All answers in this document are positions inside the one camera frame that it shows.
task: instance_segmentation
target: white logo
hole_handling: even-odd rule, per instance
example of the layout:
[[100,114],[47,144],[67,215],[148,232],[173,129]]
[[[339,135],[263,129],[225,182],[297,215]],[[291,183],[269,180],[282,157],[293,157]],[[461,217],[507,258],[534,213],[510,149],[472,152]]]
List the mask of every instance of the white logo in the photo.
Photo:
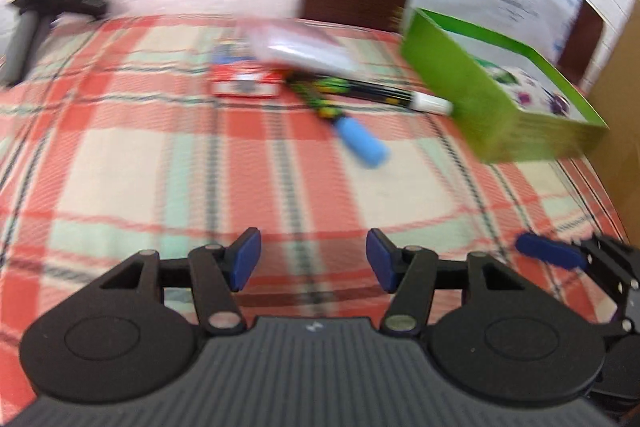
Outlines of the white logo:
[[311,331],[312,333],[317,333],[322,328],[324,328],[324,326],[322,324],[320,324],[319,322],[314,322],[313,324],[306,325],[305,328],[306,328],[306,331]]

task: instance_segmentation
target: pen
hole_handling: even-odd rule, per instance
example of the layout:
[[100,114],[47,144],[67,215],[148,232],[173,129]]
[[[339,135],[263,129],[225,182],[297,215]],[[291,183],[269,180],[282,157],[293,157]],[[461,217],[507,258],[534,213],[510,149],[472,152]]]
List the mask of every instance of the pen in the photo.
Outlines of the pen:
[[341,94],[352,98],[398,105],[414,111],[451,114],[453,106],[448,100],[431,96],[424,92],[386,87],[371,82],[347,80],[344,78],[318,78],[313,80],[314,87],[327,94]]
[[335,132],[349,149],[370,167],[379,166],[388,156],[388,148],[358,120],[348,116],[337,105],[325,99],[311,84],[288,80],[287,84],[308,107],[334,126]]

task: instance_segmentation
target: gray handle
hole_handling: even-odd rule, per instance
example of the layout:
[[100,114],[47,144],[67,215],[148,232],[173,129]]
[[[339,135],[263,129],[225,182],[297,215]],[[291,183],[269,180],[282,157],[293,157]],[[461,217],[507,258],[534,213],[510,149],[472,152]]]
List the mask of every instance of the gray handle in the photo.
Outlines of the gray handle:
[[20,16],[6,51],[4,66],[0,68],[0,86],[13,87],[25,79],[54,19],[54,16],[43,16],[34,11]]

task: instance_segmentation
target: checkered cloth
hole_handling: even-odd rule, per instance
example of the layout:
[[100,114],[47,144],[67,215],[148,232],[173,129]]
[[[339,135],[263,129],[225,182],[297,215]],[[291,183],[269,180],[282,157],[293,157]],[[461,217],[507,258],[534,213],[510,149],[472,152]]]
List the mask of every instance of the checkered cloth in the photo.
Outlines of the checkered cloth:
[[[324,27],[373,78],[422,87],[397,36]],[[607,318],[610,301],[584,277],[513,249],[526,229],[621,235],[584,160],[482,165],[447,118],[342,99],[390,149],[386,165],[363,168],[289,92],[209,94],[210,52],[232,33],[231,20],[211,17],[62,26],[31,80],[0,94],[0,421],[33,399],[17,353],[36,317],[138,250],[183,257],[246,227],[264,243],[238,295],[249,320],[379,320],[389,296],[365,259],[371,227],[445,259],[490,251],[588,319]],[[432,318],[459,299],[438,292]],[[166,300],[193,315],[188,292]]]

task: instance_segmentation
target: red packet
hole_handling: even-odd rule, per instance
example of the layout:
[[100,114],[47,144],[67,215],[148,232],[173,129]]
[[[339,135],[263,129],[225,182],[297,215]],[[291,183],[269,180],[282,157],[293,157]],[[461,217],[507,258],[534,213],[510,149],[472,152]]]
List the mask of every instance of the red packet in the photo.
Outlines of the red packet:
[[216,96],[272,98],[280,94],[284,74],[261,65],[242,38],[221,40],[213,51],[211,93]]

